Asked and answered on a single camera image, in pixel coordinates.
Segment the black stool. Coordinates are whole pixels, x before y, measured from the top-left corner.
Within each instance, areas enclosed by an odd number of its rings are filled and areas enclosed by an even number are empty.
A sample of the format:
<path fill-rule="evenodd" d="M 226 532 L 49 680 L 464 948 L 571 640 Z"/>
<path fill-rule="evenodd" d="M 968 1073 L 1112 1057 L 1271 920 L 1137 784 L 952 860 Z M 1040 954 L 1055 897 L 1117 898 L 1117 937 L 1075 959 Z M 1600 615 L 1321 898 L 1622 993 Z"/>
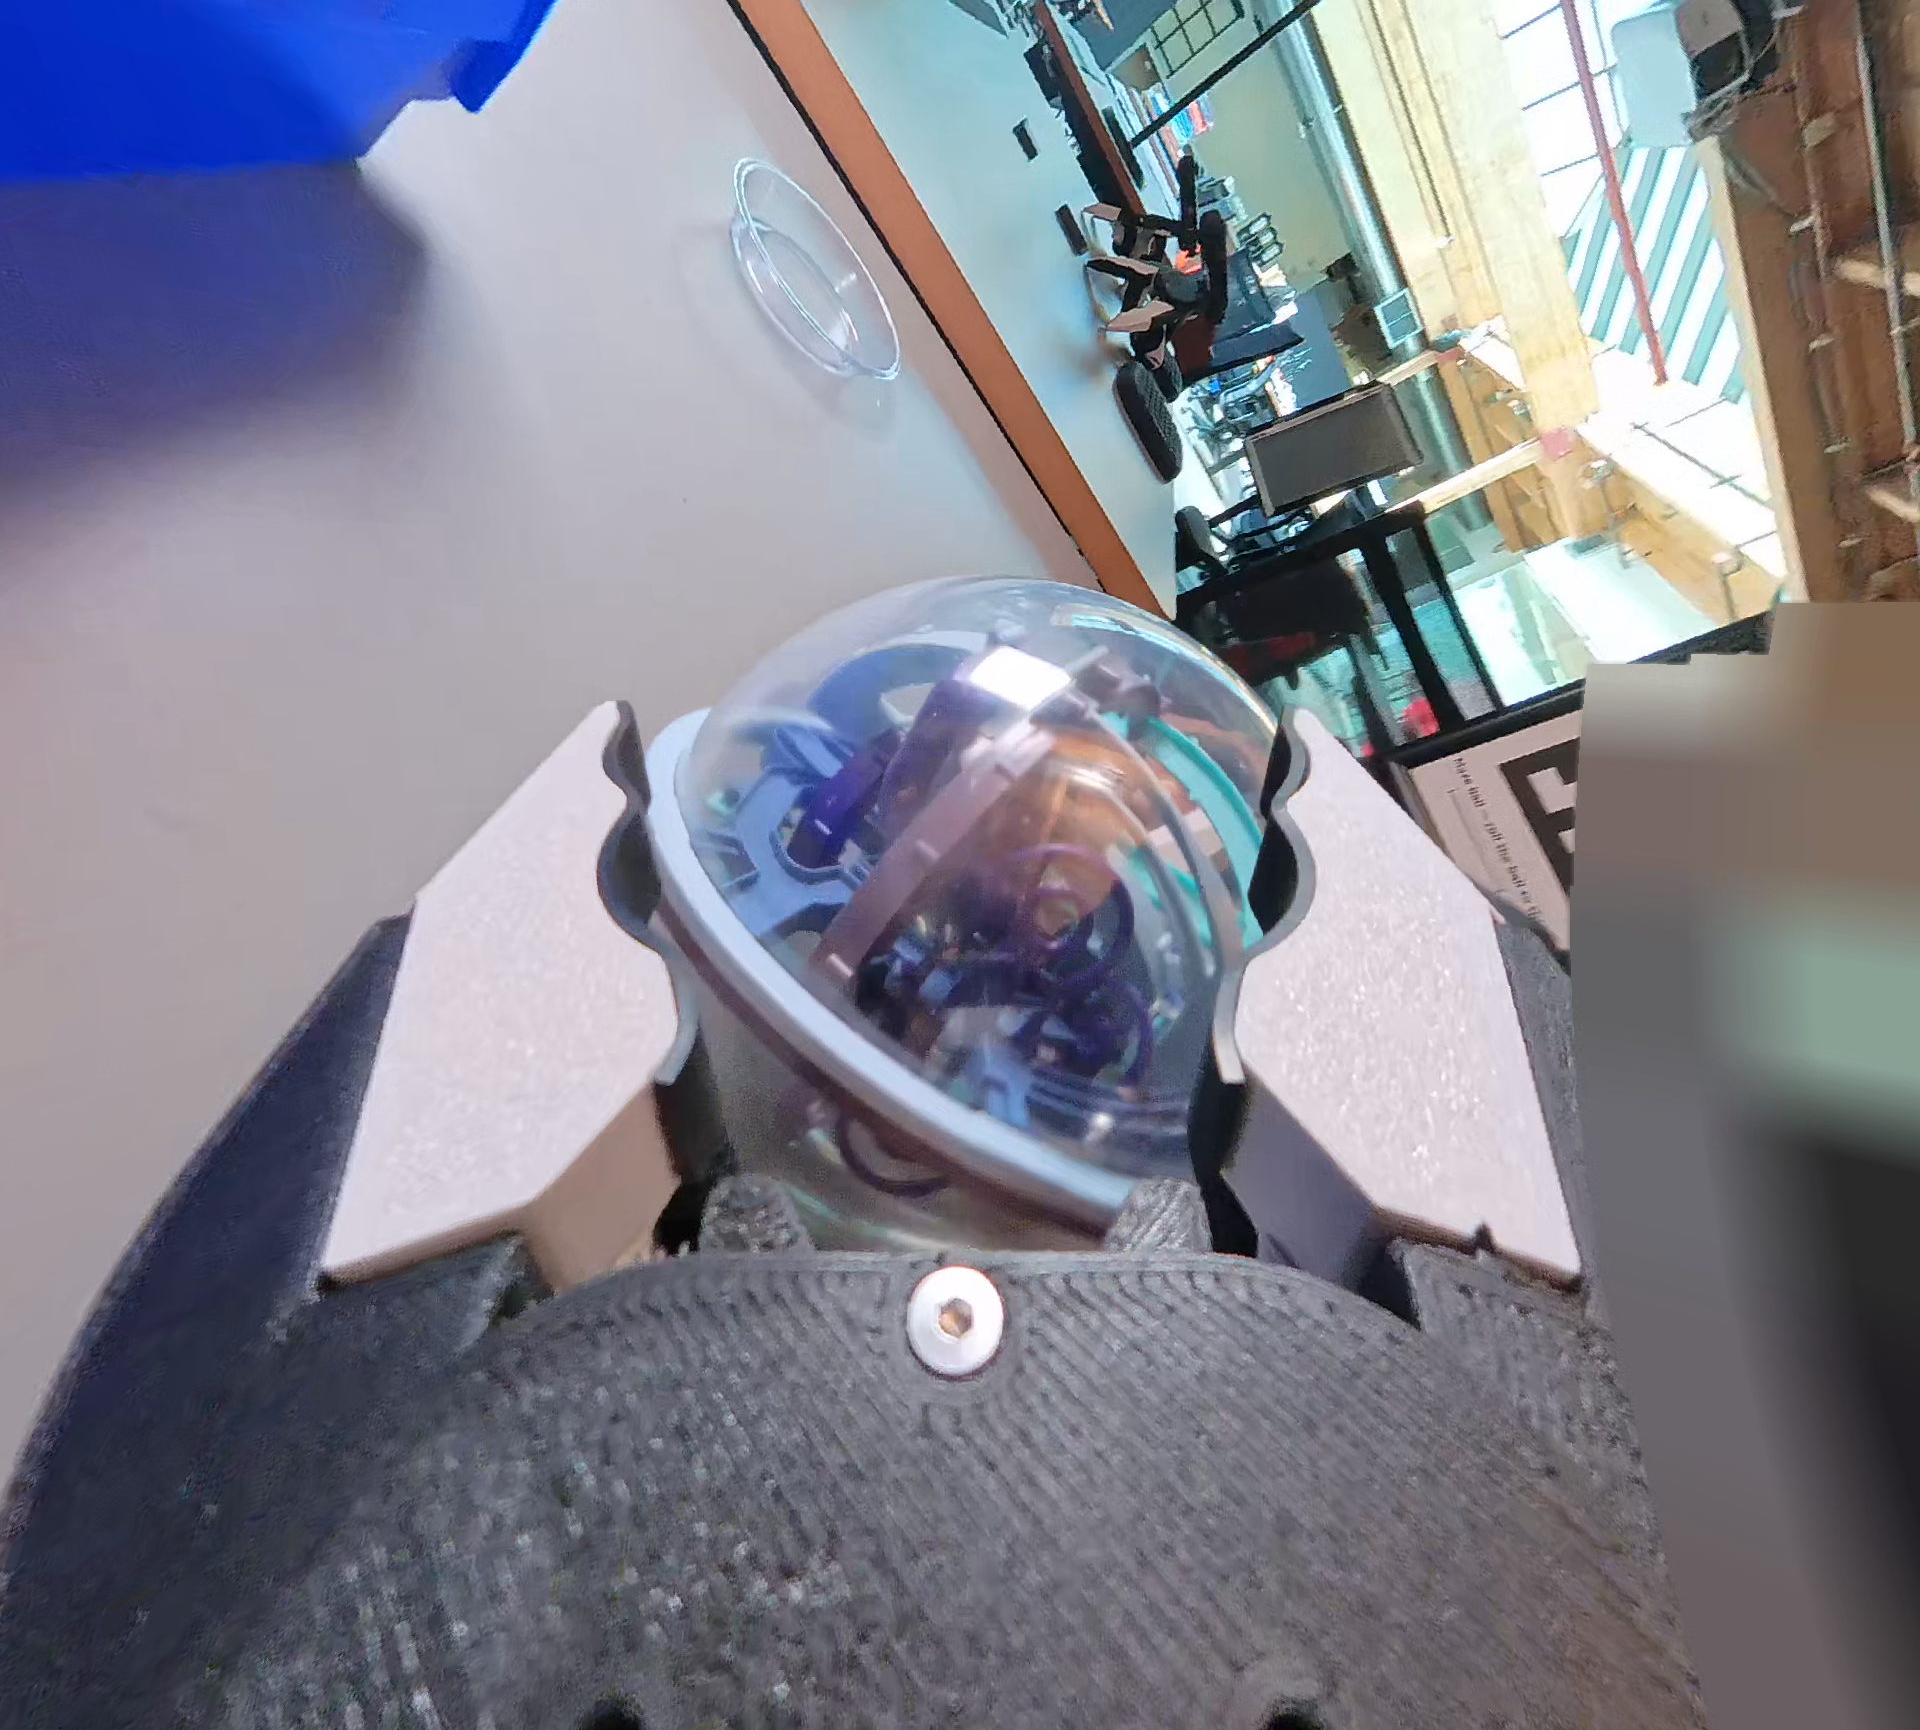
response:
<path fill-rule="evenodd" d="M 1357 494 L 1270 518 L 1256 500 L 1172 518 L 1175 623 L 1270 708 L 1310 710 L 1385 757 L 1508 708 L 1420 500 Z"/>

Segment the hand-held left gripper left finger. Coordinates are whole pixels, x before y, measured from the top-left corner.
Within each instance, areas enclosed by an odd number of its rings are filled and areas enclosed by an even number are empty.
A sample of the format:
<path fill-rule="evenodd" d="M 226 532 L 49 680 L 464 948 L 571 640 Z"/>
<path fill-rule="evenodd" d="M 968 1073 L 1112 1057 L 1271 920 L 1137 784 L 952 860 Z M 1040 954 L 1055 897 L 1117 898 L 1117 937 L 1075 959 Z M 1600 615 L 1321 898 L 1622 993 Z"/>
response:
<path fill-rule="evenodd" d="M 732 1145 L 698 979 L 657 908 L 640 738 L 608 701 L 412 902 L 330 1280 L 518 1237 L 571 1287 L 702 1209 Z"/>

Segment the black white marker board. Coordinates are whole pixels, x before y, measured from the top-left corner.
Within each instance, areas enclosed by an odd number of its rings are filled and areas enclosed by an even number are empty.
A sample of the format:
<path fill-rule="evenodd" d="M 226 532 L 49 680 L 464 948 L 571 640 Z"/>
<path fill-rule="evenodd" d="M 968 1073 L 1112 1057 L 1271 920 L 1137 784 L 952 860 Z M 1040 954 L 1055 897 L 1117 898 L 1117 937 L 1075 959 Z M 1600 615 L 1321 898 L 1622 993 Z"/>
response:
<path fill-rule="evenodd" d="M 1549 718 L 1392 770 L 1433 841 L 1494 898 L 1572 948 L 1575 775 L 1582 718 Z"/>

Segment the clear maze ball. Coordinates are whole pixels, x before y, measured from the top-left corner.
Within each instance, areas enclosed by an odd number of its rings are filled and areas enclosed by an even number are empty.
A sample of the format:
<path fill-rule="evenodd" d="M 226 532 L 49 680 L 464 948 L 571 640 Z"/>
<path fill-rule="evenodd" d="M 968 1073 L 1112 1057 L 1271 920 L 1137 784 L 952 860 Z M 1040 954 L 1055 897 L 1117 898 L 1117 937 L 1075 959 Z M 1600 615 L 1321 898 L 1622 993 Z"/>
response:
<path fill-rule="evenodd" d="M 657 920 L 740 1167 L 831 1244 L 1081 1244 L 1192 1182 L 1276 710 L 1117 598 L 951 577 L 646 746 Z"/>

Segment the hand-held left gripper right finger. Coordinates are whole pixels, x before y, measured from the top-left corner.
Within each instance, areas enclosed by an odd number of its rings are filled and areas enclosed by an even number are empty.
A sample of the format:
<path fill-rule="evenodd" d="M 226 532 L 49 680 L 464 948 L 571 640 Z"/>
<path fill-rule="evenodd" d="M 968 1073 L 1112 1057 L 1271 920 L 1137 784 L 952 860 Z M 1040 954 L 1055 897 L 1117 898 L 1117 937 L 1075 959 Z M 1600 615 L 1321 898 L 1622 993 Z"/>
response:
<path fill-rule="evenodd" d="M 1297 893 L 1220 1001 L 1256 1259 L 1357 1287 L 1394 1237 L 1484 1244 L 1579 1285 L 1503 908 L 1310 710 L 1276 744 Z"/>

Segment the clear plastic dish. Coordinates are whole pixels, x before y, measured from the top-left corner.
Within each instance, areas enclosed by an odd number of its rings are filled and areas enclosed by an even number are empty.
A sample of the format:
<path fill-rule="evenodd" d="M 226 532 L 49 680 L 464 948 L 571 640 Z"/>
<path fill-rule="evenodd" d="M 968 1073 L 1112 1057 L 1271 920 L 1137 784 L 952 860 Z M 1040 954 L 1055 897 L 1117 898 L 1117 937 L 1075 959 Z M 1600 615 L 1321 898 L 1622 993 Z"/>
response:
<path fill-rule="evenodd" d="M 762 316 L 814 369 L 874 384 L 900 377 L 900 330 L 866 262 L 767 159 L 733 162 L 732 252 Z"/>

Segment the grey desk with wooden edge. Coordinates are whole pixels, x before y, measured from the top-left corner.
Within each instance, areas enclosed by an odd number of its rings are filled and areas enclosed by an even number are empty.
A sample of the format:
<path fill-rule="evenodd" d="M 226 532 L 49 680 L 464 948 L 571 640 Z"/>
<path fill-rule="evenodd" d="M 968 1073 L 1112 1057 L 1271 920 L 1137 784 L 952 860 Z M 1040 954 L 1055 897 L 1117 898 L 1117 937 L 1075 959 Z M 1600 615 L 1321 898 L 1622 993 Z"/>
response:
<path fill-rule="evenodd" d="M 1172 483 L 1060 208 L 1070 137 L 988 0 L 732 0 L 1094 581 L 1169 615 Z"/>

